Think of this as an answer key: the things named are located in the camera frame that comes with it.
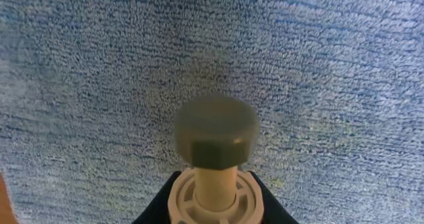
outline orange-brown surface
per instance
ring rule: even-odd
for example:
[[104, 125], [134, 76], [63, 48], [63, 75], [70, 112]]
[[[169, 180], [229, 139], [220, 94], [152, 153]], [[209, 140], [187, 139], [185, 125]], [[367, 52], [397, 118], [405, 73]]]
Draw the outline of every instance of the orange-brown surface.
[[13, 216], [9, 196], [7, 195], [5, 181], [0, 174], [0, 222], [1, 224], [17, 224]]

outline beige plastic base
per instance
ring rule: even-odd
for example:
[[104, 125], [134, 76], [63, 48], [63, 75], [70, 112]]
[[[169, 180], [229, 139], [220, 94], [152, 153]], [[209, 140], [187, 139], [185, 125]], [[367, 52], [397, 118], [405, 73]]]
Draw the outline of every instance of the beige plastic base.
[[174, 182], [168, 199], [171, 224], [259, 224], [264, 214], [262, 192], [250, 173], [237, 172], [234, 203], [223, 211], [208, 211], [196, 198], [195, 171], [187, 168]]

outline blue rug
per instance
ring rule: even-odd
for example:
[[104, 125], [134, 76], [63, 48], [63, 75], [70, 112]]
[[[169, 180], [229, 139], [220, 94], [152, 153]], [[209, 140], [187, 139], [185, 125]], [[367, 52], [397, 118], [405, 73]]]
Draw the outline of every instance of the blue rug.
[[300, 223], [424, 223], [424, 0], [0, 0], [0, 162], [25, 223], [130, 223], [192, 97], [250, 103]]

